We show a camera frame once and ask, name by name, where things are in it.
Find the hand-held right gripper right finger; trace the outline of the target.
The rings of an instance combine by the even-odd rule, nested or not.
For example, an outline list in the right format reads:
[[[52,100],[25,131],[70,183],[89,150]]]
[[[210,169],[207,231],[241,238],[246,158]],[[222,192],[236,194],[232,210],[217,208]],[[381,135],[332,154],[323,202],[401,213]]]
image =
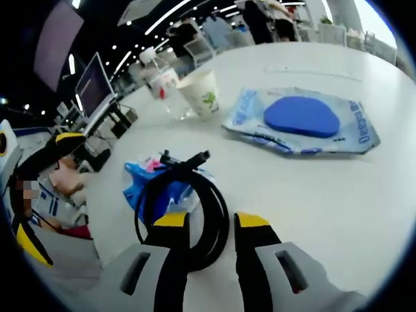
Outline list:
[[[245,311],[323,311],[326,272],[254,214],[235,213],[236,271]]]

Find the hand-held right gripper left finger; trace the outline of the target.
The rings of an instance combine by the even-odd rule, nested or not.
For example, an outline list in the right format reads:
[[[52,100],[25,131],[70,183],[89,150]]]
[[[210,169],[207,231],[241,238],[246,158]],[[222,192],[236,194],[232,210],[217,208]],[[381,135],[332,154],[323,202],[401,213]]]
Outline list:
[[[132,246],[120,290],[139,311],[182,311],[190,251],[189,214],[168,213]]]

